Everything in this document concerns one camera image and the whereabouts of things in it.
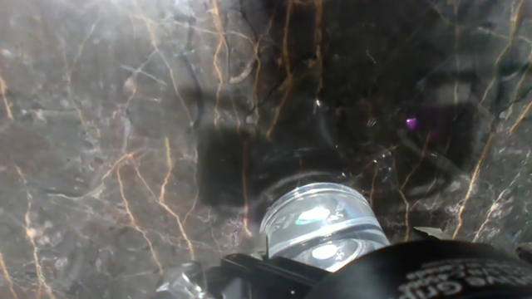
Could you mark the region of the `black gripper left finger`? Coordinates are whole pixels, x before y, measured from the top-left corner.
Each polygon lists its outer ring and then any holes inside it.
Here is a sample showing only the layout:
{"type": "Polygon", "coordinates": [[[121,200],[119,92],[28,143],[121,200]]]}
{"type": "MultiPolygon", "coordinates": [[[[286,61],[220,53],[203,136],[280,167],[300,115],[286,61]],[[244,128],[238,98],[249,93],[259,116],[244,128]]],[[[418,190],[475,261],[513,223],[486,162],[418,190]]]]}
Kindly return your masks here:
{"type": "Polygon", "coordinates": [[[261,260],[242,253],[204,268],[187,262],[171,268],[156,288],[155,299],[304,298],[328,271],[284,257],[261,260]]]}

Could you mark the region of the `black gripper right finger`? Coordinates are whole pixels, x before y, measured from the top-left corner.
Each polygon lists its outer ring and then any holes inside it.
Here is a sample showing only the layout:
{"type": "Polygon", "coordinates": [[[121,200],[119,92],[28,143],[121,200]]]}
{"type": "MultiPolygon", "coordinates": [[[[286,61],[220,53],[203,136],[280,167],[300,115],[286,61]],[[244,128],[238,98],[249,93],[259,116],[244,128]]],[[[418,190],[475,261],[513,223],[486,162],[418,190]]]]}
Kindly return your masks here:
{"type": "Polygon", "coordinates": [[[414,240],[451,240],[452,236],[444,233],[440,228],[414,227],[412,229],[414,240]]]}

